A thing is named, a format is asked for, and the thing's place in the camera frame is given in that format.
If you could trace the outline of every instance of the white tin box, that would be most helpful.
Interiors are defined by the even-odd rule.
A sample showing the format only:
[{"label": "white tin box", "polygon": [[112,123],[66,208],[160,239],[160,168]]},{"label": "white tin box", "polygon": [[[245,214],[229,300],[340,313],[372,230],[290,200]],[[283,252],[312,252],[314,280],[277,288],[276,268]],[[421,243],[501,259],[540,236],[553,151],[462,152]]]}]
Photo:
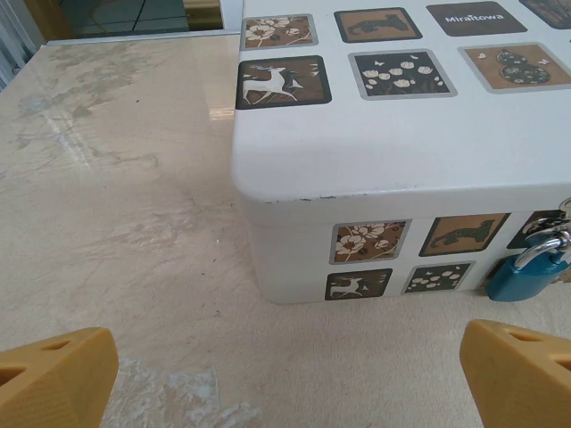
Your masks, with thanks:
[{"label": "white tin box", "polygon": [[263,295],[472,290],[521,252],[571,196],[565,1],[245,0],[232,168]]}]

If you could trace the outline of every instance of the padlock shackle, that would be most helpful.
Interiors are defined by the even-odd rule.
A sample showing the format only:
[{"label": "padlock shackle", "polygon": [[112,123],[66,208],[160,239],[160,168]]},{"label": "padlock shackle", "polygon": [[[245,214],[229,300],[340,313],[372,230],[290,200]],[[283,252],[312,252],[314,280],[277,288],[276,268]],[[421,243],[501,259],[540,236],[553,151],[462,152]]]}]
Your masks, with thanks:
[{"label": "padlock shackle", "polygon": [[565,245],[564,241],[561,238],[557,237],[548,239],[543,243],[538,243],[537,245],[534,245],[533,247],[528,248],[522,252],[516,261],[514,261],[514,267],[516,270],[521,270],[525,268],[525,265],[527,265],[530,261],[535,259],[540,254],[543,254],[547,251],[556,250],[561,248],[563,245]]}]

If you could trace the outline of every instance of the gourd illustration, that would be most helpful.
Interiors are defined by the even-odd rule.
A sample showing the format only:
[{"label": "gourd illustration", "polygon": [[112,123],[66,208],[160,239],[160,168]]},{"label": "gourd illustration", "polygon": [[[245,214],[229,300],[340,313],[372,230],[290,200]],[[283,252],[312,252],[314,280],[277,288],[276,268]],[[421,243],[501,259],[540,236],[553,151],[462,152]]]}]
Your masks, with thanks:
[{"label": "gourd illustration", "polygon": [[550,80],[550,73],[527,63],[527,58],[517,53],[512,53],[507,49],[502,49],[496,58],[504,67],[500,70],[503,78],[517,85],[537,85],[547,83]]}]

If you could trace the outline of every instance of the marble table surface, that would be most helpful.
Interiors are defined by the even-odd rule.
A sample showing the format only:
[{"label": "marble table surface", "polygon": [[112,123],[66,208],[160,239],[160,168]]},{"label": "marble table surface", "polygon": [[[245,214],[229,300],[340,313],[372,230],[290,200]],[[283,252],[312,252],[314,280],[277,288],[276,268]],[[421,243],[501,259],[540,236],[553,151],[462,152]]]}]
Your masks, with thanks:
[{"label": "marble table surface", "polygon": [[112,329],[104,427],[480,427],[468,320],[571,336],[571,289],[276,306],[229,175],[238,38],[43,47],[0,94],[0,349]]}]

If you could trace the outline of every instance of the blue padlock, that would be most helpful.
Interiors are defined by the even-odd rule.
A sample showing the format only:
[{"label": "blue padlock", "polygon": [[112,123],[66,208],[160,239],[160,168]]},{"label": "blue padlock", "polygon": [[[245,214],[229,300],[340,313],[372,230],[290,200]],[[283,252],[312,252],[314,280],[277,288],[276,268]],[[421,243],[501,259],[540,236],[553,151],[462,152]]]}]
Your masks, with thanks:
[{"label": "blue padlock", "polygon": [[488,296],[496,301],[519,301],[536,296],[568,268],[562,257],[570,245],[571,235],[562,231],[510,257],[485,286]]}]

